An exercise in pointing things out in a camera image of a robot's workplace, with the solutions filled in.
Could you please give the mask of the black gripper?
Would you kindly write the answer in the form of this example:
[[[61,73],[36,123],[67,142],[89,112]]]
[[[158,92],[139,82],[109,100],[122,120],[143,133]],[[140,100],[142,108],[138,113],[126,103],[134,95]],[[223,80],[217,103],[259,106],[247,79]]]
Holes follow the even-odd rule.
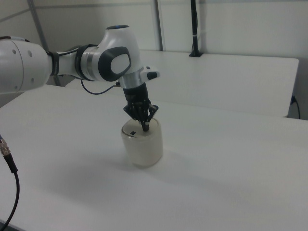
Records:
[[[141,124],[143,131],[148,131],[150,128],[149,123],[159,107],[150,104],[146,83],[135,88],[123,89],[123,92],[127,101],[127,105],[123,110],[133,120],[137,120]]]

